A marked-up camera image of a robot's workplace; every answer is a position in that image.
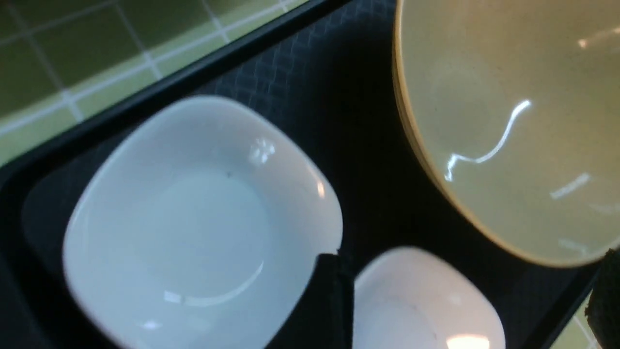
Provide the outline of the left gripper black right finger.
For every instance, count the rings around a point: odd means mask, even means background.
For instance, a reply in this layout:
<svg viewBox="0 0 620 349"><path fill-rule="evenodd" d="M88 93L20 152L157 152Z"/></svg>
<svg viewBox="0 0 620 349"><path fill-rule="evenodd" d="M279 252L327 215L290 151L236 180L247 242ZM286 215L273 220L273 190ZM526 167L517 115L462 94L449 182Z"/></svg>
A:
<svg viewBox="0 0 620 349"><path fill-rule="evenodd" d="M620 254L604 255L585 309L587 323L603 349L620 347Z"/></svg>

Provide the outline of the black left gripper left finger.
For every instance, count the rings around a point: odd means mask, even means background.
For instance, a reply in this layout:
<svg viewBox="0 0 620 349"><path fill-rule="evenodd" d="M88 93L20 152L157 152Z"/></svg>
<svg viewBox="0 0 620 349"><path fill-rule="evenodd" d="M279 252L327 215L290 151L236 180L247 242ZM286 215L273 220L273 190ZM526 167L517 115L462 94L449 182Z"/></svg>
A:
<svg viewBox="0 0 620 349"><path fill-rule="evenodd" d="M268 349L350 349L354 285L341 258L320 254L306 289Z"/></svg>

